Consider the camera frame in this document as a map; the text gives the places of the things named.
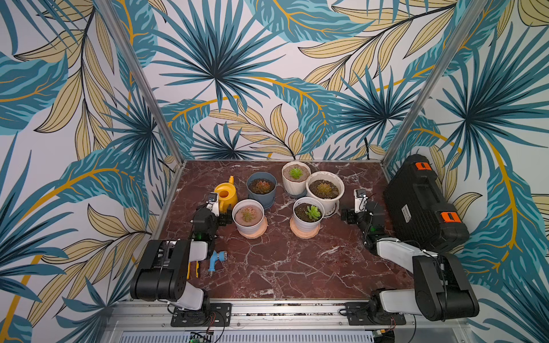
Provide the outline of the large white pot yellow succulent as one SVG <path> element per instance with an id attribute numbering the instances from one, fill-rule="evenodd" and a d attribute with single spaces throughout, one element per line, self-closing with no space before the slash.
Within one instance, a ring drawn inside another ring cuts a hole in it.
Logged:
<path id="1" fill-rule="evenodd" d="M 307 196 L 319 200 L 325 209 L 324 217 L 331 217 L 339 209 L 340 199 L 345 193 L 343 180 L 328 171 L 312 173 L 305 184 Z"/>

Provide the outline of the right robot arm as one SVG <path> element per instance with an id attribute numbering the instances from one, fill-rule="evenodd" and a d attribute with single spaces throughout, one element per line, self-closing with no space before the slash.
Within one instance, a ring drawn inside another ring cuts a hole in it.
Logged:
<path id="1" fill-rule="evenodd" d="M 363 234 L 363 246 L 371 254 L 389 260 L 413 275 L 413 288 L 373 291 L 366 303 L 348 302 L 343 315 L 351 325 L 405 324 L 407 314 L 437 322 L 479 315 L 480 305 L 459 259 L 435 253 L 386 234 L 384 214 L 376 202 L 362 200 L 341 217 Z"/>

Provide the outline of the small white pot green succulent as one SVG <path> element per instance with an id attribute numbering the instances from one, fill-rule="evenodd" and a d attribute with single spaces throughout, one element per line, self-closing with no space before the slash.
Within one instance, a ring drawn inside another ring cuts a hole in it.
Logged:
<path id="1" fill-rule="evenodd" d="M 301 239 L 315 237 L 321 227 L 325 209 L 312 197 L 302 197 L 293 206 L 293 216 L 290 219 L 290 229 Z"/>

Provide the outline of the yellow plastic watering can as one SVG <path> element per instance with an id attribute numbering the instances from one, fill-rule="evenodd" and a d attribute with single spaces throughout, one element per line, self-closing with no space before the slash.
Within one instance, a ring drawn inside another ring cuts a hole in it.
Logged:
<path id="1" fill-rule="evenodd" d="M 234 185 L 234 177 L 230 176 L 228 182 L 218 184 L 214 192 L 218 194 L 220 214 L 227 214 L 238 203 L 237 190 Z"/>

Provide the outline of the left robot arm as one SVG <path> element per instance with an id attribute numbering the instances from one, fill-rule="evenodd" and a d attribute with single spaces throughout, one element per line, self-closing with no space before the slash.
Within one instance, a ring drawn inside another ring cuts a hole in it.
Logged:
<path id="1" fill-rule="evenodd" d="M 208 260 L 217 254 L 217 230 L 232 223 L 232 211 L 215 214 L 200 207 L 185 240 L 150 240 L 130 284 L 134 300 L 164 302 L 182 311 L 210 309 L 207 292 L 187 281 L 191 262 Z"/>

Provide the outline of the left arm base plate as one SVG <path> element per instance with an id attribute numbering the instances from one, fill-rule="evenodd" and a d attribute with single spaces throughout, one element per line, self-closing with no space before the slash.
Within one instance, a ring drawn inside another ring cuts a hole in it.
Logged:
<path id="1" fill-rule="evenodd" d="M 174 310 L 171 327 L 228 327 L 231 323 L 231 303 L 211 303 L 201 310 Z"/>

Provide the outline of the white pot pink succulent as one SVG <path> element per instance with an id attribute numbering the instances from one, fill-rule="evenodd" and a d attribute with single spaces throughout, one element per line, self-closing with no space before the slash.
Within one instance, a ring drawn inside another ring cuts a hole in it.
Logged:
<path id="1" fill-rule="evenodd" d="M 247 239 L 261 237 L 267 231 L 267 219 L 263 206 L 256 200 L 242 200 L 232 211 L 238 232 Z"/>

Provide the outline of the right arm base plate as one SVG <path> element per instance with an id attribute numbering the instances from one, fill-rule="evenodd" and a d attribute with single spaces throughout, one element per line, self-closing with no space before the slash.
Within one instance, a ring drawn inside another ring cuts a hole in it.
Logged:
<path id="1" fill-rule="evenodd" d="M 339 314 L 347 318 L 350 326 L 384 326 L 405 325 L 405 316 L 400 313 L 386 312 L 374 302 L 346 302 Z"/>

